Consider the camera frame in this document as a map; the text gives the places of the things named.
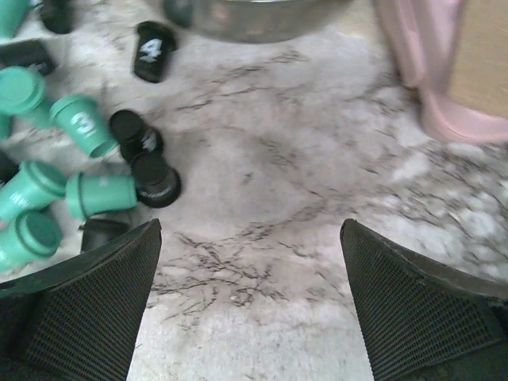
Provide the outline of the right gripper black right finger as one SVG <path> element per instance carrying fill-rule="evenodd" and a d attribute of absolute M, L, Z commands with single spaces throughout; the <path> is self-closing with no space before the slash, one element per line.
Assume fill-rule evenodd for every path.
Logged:
<path fill-rule="evenodd" d="M 456 270 L 354 219 L 341 247 L 376 380 L 505 380 L 507 285 Z"/>

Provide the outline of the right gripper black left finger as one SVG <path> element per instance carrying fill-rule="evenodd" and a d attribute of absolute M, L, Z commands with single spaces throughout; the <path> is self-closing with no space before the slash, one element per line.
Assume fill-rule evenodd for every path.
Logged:
<path fill-rule="evenodd" d="M 3 380 L 125 380 L 160 258 L 153 219 L 1 285 Z"/>

